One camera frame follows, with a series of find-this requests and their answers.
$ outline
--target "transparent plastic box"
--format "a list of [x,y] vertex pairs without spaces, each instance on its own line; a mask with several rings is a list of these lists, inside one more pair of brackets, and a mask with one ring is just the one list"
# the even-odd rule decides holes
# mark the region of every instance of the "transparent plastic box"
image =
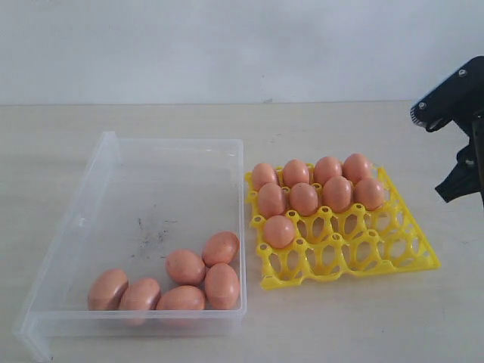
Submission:
[[[109,268],[130,281],[174,287],[164,258],[178,248],[201,253],[218,231],[233,231],[240,278],[233,310],[87,310],[91,283]],[[244,253],[244,150],[240,140],[131,139],[105,132],[48,249],[15,334],[36,361],[50,361],[52,337],[221,335],[247,310]],[[133,327],[129,320],[145,318]]]

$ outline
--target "white wall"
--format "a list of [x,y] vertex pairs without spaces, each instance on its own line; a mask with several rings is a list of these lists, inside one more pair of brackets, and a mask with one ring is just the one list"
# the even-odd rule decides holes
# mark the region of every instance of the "white wall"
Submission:
[[0,2],[0,104],[415,99],[484,54],[484,1]]

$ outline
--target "egg tray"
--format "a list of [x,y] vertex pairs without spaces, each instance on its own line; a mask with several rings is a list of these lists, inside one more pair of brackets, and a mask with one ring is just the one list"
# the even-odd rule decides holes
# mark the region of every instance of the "egg tray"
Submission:
[[[307,164],[312,174],[314,166]],[[276,168],[285,191],[282,168]],[[357,277],[420,271],[440,267],[427,237],[383,167],[374,167],[374,176],[385,189],[385,203],[368,211],[354,203],[344,213],[322,206],[311,216],[300,216],[289,209],[285,216],[296,227],[296,238],[282,249],[271,247],[262,237],[265,219],[259,214],[257,191],[252,173],[247,202],[252,206],[250,227],[257,231],[256,252],[262,259],[261,287],[271,290],[300,285],[305,279],[335,281],[343,274]],[[322,187],[312,183],[318,194]]]

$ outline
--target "brown egg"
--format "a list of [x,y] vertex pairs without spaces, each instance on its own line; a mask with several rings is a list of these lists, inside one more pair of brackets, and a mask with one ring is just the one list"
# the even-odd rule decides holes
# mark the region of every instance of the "brown egg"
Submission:
[[343,176],[356,185],[360,180],[371,177],[371,163],[362,154],[351,154],[343,164]]
[[318,192],[312,185],[298,183],[290,190],[289,203],[301,216],[310,216],[318,210]]
[[266,219],[284,214],[287,208],[287,195],[279,185],[266,184],[260,188],[257,206],[259,214]]
[[265,222],[262,237],[274,248],[284,248],[296,237],[296,229],[287,217],[273,216]]
[[[153,310],[160,300],[160,285],[153,278],[142,278],[126,289],[119,310]],[[144,323],[143,318],[129,319],[129,325]]]
[[203,260],[190,250],[171,252],[165,261],[168,275],[180,285],[200,285],[205,278]]
[[297,183],[309,184],[310,174],[308,166],[301,160],[291,160],[282,169],[284,184],[292,188]]
[[230,263],[239,250],[239,239],[229,231],[214,234],[203,248],[202,259],[205,265],[212,267],[216,263]]
[[352,185],[342,176],[335,176],[326,181],[322,192],[324,206],[329,206],[335,213],[342,213],[352,205]]
[[336,157],[323,157],[315,165],[315,183],[319,183],[321,186],[324,186],[334,176],[342,174],[341,162]]
[[375,178],[362,179],[355,186],[355,202],[361,203],[367,210],[376,210],[385,202],[385,191],[381,182]]
[[161,296],[157,310],[204,310],[205,294],[195,286],[178,286]]
[[266,184],[279,184],[278,174],[271,164],[260,163],[252,171],[252,188],[259,191]]
[[234,308],[239,292],[238,276],[234,269],[226,263],[217,263],[206,273],[206,298],[214,309],[229,310]]
[[120,268],[105,271],[91,285],[88,295],[89,310],[117,310],[128,288],[128,276]]

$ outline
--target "white table surface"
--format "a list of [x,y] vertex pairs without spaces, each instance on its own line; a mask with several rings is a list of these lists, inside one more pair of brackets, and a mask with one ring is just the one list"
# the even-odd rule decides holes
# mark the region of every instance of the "white table surface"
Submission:
[[241,138],[245,169],[367,154],[386,167],[442,267],[265,292],[247,234],[248,312],[233,337],[54,338],[59,362],[474,362],[484,358],[484,215],[479,195],[433,190],[467,144],[453,124],[414,126],[408,102],[237,106],[0,107],[0,360],[30,361],[11,335],[104,130],[123,137]]

